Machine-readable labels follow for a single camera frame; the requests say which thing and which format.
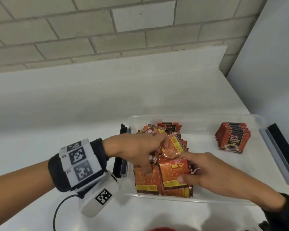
wristband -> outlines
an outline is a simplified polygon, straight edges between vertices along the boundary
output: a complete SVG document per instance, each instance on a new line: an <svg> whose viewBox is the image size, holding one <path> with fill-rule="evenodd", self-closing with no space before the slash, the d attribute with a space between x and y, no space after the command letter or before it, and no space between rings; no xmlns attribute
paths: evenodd
<svg viewBox="0 0 289 231"><path fill-rule="evenodd" d="M60 148L48 163L49 173L61 192L80 192L105 176L107 157L102 139L84 139Z"/></svg>

white wall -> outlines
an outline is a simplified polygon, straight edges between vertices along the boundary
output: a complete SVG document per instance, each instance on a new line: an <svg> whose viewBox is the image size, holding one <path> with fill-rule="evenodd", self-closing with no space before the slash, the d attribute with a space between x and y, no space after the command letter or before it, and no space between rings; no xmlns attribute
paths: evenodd
<svg viewBox="0 0 289 231"><path fill-rule="evenodd" d="M289 143L289 0L268 0L227 79Z"/></svg>

yellow label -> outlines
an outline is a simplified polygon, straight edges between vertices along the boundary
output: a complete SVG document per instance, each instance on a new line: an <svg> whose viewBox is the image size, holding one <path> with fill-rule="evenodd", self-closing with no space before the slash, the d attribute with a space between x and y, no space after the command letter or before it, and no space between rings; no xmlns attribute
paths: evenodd
<svg viewBox="0 0 289 231"><path fill-rule="evenodd" d="M178 153L183 152L183 149L182 149L180 143L178 142L176 136L171 137L170 140L173 143L173 145L176 148L176 150L178 151Z"/></svg>
<svg viewBox="0 0 289 231"><path fill-rule="evenodd" d="M164 187L173 187L173 186L185 186L186 184L180 184L178 180L171 180L164 182Z"/></svg>
<svg viewBox="0 0 289 231"><path fill-rule="evenodd" d="M189 198L189 188L183 188L182 189L182 195L185 198Z"/></svg>
<svg viewBox="0 0 289 231"><path fill-rule="evenodd" d="M157 191L158 187L155 186L148 186L148 185L136 185L136 190L148 190L148 191Z"/></svg>

left hand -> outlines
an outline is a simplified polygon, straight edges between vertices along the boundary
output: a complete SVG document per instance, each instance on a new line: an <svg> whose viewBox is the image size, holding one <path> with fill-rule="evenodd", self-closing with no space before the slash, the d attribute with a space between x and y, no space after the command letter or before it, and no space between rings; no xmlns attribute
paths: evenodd
<svg viewBox="0 0 289 231"><path fill-rule="evenodd" d="M108 157L121 157L132 164L140 165L146 175L152 173L149 154L159 145L168 148L167 133L156 136L151 134L120 134L103 140L103 146Z"/></svg>

hand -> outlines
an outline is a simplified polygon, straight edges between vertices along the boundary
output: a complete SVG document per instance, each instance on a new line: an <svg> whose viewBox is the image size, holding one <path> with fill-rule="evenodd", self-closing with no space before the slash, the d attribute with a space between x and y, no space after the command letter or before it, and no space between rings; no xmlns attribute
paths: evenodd
<svg viewBox="0 0 289 231"><path fill-rule="evenodd" d="M159 145L168 147L166 132L156 136L151 134L120 134L103 140L103 146L108 157L118 156L132 164L140 165L146 175L152 173L149 154Z"/></svg>
<svg viewBox="0 0 289 231"><path fill-rule="evenodd" d="M227 197L247 199L267 211L279 211L286 199L268 185L225 163L210 152L183 152L179 156L197 164L196 175L178 177L180 183L201 186Z"/></svg>

